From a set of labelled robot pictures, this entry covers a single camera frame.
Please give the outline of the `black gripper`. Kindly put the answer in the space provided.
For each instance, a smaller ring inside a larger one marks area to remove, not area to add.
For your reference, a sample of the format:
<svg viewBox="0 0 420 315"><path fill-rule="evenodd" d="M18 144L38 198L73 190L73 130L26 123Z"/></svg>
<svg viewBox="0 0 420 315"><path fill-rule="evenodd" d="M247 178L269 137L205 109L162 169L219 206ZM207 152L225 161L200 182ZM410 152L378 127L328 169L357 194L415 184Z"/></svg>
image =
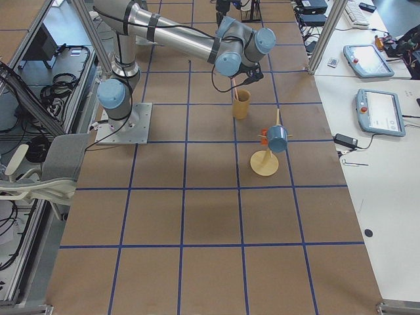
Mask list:
<svg viewBox="0 0 420 315"><path fill-rule="evenodd" d="M238 70L238 75L240 74L245 74L247 76L243 80L242 84L252 84L260 81L264 77L259 62L255 63L253 66L245 66L244 64L241 64Z"/></svg>

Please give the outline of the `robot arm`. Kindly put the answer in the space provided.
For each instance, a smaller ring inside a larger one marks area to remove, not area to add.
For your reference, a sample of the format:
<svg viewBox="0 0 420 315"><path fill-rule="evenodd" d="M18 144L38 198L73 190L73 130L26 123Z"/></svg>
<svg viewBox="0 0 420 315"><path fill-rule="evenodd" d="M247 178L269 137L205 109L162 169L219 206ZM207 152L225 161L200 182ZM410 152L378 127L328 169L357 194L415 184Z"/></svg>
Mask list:
<svg viewBox="0 0 420 315"><path fill-rule="evenodd" d="M209 35L152 13L136 1L95 1L93 9L114 31L114 78L101 83L98 89L114 133L133 128L139 120L130 99L133 87L129 83L130 79L140 78L137 37L205 60L225 77L246 74L246 85L263 78L260 61L276 44L271 29L254 30L229 16L222 18L215 35Z"/></svg>

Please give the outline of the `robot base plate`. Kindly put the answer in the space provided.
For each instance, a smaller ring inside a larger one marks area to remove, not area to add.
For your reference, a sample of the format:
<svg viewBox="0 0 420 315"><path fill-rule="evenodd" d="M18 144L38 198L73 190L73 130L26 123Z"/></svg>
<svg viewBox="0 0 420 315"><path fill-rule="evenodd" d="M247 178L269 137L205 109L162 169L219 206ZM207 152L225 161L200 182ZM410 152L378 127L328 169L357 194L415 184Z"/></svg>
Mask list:
<svg viewBox="0 0 420 315"><path fill-rule="evenodd" d="M108 122L98 126L95 141L99 145L147 144L151 116L151 102L134 103L128 122L109 119L103 110L101 119Z"/></svg>

